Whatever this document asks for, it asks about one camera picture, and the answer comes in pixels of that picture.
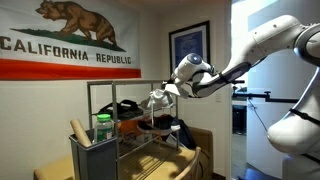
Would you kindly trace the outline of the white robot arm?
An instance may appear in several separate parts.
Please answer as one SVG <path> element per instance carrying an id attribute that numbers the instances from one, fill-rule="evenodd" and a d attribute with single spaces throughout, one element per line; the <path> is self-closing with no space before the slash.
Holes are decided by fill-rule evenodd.
<path id="1" fill-rule="evenodd" d="M 267 129 L 269 143 L 276 150 L 298 159 L 304 166 L 315 164 L 320 152 L 320 24 L 302 24 L 296 17 L 282 15 L 245 37 L 244 46 L 228 65 L 216 73 L 213 66 L 190 53 L 172 72 L 171 93 L 182 97 L 205 98 L 257 69 L 268 56 L 289 49 L 297 58 L 315 67 L 314 74 L 294 106 Z"/>

